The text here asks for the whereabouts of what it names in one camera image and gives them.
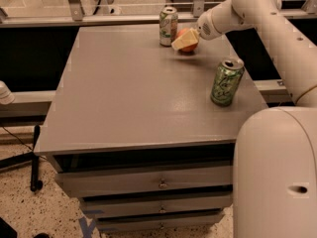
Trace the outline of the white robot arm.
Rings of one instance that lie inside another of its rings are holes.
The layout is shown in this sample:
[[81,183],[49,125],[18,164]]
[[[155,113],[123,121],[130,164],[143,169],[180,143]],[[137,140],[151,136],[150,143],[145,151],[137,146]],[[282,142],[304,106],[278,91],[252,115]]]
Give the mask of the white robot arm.
[[317,238],[317,46],[278,0],[227,0],[203,13],[180,50],[253,27],[293,106],[264,109],[241,128],[233,165],[234,238]]

